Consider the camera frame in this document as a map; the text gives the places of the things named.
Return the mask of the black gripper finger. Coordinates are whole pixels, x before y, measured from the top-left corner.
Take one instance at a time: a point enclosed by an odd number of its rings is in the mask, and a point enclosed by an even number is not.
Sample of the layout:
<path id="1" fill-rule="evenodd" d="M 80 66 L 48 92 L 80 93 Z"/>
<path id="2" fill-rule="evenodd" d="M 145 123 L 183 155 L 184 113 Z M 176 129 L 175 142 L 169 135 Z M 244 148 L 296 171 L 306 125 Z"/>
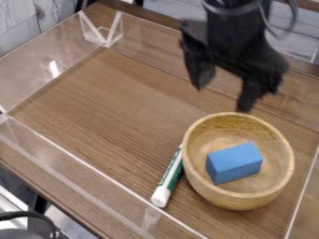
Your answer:
<path id="1" fill-rule="evenodd" d="M 268 77 L 245 77 L 241 91 L 236 100 L 236 111 L 249 113 L 256 101 L 267 94 L 274 93 L 272 80 Z"/>
<path id="2" fill-rule="evenodd" d="M 183 44 L 183 57 L 192 86 L 200 91 L 216 74 L 216 66 L 209 54 L 195 46 Z"/>

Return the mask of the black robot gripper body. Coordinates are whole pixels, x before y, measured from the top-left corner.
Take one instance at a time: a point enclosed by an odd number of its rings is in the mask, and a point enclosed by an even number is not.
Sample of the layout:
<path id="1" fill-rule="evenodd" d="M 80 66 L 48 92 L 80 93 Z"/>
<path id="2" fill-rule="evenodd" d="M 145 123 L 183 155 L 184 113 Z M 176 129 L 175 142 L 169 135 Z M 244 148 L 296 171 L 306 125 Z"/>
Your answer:
<path id="1" fill-rule="evenodd" d="M 236 16 L 208 12 L 205 21 L 185 19 L 179 29 L 180 47 L 185 44 L 203 49 L 215 66 L 243 79 L 268 77 L 276 92 L 288 63 L 266 39 L 266 24 L 258 10 Z"/>

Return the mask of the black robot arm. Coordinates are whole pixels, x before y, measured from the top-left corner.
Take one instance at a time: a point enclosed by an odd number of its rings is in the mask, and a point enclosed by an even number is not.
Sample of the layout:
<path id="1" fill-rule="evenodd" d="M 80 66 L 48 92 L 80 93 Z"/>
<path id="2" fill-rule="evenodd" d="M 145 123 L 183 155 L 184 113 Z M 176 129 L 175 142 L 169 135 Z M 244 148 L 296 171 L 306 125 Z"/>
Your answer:
<path id="1" fill-rule="evenodd" d="M 247 113 L 256 101 L 275 94 L 290 64 L 272 48 L 272 0 L 200 0 L 205 19 L 179 22 L 183 60 L 196 89 L 203 89 L 223 68 L 241 79 L 236 110 Z"/>

